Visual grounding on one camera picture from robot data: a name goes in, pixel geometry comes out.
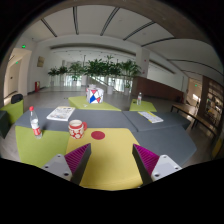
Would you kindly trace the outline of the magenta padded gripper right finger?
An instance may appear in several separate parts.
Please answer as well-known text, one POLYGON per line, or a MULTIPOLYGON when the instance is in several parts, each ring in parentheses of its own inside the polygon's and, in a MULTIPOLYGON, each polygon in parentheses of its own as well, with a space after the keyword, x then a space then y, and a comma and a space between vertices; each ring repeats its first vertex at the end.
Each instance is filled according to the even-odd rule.
POLYGON ((181 170, 181 167, 168 155, 159 156, 137 144, 133 145, 132 154, 143 186, 181 170))

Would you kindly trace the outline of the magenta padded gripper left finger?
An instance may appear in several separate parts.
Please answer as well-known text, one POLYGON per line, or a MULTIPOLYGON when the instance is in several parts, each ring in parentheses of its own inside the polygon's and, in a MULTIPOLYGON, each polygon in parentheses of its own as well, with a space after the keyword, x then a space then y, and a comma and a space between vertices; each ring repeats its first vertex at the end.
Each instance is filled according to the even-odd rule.
POLYGON ((66 155, 57 154, 42 169, 79 185, 91 155, 91 144, 83 145, 66 155))

